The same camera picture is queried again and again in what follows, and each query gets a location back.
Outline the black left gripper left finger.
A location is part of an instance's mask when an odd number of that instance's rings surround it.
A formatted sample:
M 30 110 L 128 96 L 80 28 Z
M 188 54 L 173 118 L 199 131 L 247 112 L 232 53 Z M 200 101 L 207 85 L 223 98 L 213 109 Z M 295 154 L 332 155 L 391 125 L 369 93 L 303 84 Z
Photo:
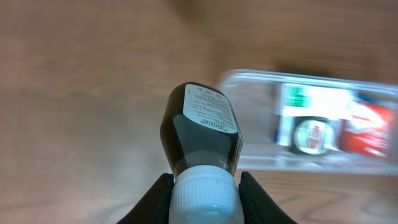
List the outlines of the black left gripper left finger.
M 163 173 L 117 224 L 168 224 L 174 187 L 172 174 Z

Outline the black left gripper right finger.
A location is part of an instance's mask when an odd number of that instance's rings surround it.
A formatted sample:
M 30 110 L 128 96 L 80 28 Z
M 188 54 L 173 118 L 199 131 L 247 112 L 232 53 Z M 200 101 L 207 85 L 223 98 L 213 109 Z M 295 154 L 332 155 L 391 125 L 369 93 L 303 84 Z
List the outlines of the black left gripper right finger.
M 247 171 L 241 173 L 239 196 L 245 224 L 297 224 Z

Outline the green Zam-Buk ointment box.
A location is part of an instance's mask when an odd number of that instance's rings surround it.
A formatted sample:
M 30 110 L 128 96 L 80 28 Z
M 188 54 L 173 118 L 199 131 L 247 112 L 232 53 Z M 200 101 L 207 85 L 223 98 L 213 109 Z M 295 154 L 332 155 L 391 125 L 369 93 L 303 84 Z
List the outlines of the green Zam-Buk ointment box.
M 289 151 L 320 156 L 334 149 L 334 140 L 335 131 L 327 118 L 298 116 L 294 118 Z

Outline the clear plastic container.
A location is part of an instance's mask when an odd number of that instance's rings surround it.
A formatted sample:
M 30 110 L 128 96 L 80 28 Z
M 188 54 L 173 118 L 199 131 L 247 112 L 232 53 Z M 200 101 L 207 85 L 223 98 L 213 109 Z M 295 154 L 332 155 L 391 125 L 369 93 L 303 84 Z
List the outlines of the clear plastic container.
M 285 83 L 341 88 L 374 98 L 374 105 L 394 111 L 385 159 L 345 152 L 339 149 L 340 136 L 333 150 L 320 156 L 294 154 L 290 146 L 276 143 L 280 121 L 281 86 Z M 241 127 L 244 146 L 239 168 L 257 170 L 397 174 L 397 87 L 336 78 L 311 77 L 291 73 L 231 70 L 219 84 L 230 99 Z

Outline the dark Woods syrup bottle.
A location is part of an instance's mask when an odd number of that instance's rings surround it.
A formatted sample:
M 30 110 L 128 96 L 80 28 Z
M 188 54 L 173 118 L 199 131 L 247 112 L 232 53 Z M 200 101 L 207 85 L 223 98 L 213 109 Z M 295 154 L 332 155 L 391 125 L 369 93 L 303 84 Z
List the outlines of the dark Woods syrup bottle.
M 243 136 L 229 99 L 186 82 L 170 94 L 160 138 L 174 175 L 169 223 L 243 224 L 234 181 Z

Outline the blue white medicine box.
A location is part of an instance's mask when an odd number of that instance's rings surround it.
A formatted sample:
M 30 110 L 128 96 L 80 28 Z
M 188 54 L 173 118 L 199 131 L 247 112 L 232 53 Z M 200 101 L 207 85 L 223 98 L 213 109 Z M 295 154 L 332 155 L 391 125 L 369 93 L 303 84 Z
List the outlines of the blue white medicine box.
M 368 95 L 360 95 L 359 93 L 356 93 L 355 91 L 352 91 L 354 93 L 354 98 L 351 103 L 351 106 L 354 102 L 370 102 L 374 103 L 375 100 L 374 98 L 371 98 Z M 290 146 L 290 141 L 291 141 L 291 134 L 294 126 L 294 118 L 297 116 L 282 116 L 280 114 L 280 121 L 279 121 L 279 127 L 277 130 L 277 136 L 276 136 L 276 143 L 281 145 L 281 146 Z M 346 121 L 346 119 L 339 119 L 339 120 L 329 120 L 333 130 L 335 131 L 335 140 L 333 141 L 334 147 L 336 146 L 336 141 L 338 140 L 341 130 L 343 128 L 343 122 Z

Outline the red medicine box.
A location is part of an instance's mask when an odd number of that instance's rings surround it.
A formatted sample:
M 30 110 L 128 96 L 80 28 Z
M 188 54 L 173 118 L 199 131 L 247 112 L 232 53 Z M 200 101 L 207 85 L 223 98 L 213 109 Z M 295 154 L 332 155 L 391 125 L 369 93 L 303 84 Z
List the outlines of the red medicine box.
M 354 102 L 350 117 L 343 122 L 339 149 L 385 159 L 393 124 L 392 109 L 368 102 Z

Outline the white green medicine box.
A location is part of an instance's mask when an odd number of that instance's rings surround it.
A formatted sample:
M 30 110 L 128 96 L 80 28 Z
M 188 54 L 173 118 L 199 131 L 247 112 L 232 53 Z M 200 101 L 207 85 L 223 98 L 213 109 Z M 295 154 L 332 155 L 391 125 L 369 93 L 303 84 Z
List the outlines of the white green medicine box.
M 353 98 L 352 91 L 341 88 L 285 83 L 281 86 L 280 114 L 346 119 L 350 116 Z

